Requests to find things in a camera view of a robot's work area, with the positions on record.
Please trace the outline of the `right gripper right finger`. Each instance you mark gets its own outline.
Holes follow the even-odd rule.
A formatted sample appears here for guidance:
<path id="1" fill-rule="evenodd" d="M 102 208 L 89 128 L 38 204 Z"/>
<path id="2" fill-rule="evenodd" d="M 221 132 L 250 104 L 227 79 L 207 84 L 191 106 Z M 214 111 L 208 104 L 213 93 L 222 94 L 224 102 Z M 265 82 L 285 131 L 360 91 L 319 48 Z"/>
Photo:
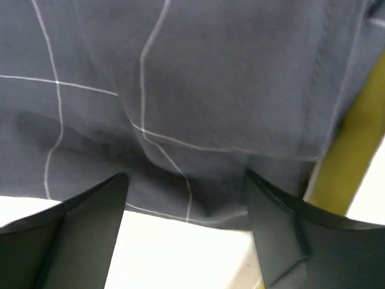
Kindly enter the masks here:
<path id="1" fill-rule="evenodd" d="M 245 198 L 265 288 L 384 288 L 384 226 L 285 193 L 252 171 Z"/>

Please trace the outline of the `dark grey checked pillowcase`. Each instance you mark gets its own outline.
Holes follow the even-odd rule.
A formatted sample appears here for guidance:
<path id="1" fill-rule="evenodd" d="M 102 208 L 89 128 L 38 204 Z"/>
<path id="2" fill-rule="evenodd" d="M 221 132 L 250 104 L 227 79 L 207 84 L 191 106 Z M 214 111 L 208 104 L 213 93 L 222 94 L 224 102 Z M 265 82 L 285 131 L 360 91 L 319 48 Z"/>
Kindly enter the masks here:
<path id="1" fill-rule="evenodd" d="M 251 170 L 294 196 L 384 51 L 383 1 L 2 1 L 1 194 L 247 229 Z"/>

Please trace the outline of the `white pillow yellow edge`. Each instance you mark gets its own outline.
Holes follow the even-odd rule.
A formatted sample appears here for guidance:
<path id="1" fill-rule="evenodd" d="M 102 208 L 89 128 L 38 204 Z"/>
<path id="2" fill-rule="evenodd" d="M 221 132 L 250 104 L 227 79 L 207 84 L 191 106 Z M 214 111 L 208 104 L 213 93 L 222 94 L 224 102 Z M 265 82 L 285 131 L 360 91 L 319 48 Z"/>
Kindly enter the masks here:
<path id="1" fill-rule="evenodd" d="M 156 50 L 113 74 L 126 115 L 103 151 L 141 167 L 145 214 L 247 230 L 247 170 L 343 214 L 384 135 L 384 52 Z"/>

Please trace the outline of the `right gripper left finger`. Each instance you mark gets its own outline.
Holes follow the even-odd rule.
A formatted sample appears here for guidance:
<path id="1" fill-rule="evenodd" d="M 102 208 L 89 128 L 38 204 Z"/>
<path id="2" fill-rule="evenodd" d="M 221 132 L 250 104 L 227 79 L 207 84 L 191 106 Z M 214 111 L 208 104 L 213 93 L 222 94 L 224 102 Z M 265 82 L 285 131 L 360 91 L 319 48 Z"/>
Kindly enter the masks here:
<path id="1" fill-rule="evenodd" d="M 104 288 L 128 176 L 1 227 L 1 288 Z"/>

